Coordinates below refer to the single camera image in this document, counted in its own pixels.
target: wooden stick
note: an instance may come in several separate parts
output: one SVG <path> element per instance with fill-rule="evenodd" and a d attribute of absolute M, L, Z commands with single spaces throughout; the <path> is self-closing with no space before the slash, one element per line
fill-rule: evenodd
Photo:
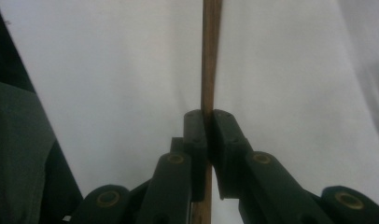
<path fill-rule="evenodd" d="M 222 0 L 204 0 L 204 22 L 202 38 L 202 99 L 204 127 L 207 139 L 210 139 L 211 116 L 214 106 L 215 76 L 218 54 L 219 24 Z M 211 223 L 212 204 L 212 165 L 206 167 L 204 201 L 192 205 L 192 224 Z"/>

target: white wall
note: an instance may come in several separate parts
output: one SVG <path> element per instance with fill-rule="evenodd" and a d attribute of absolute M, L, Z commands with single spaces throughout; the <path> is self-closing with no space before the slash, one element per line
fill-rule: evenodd
<path fill-rule="evenodd" d="M 344 185 L 379 203 L 374 98 L 358 82 L 379 60 L 379 51 L 358 57 L 379 49 L 373 8 L 379 1 L 224 1 L 216 107 L 305 189 Z M 6 0 L 0 9 L 83 194 L 150 178 L 182 136 L 184 113 L 200 106 L 202 1 Z M 218 203 L 216 190 L 213 223 L 236 221 L 237 202 Z"/>

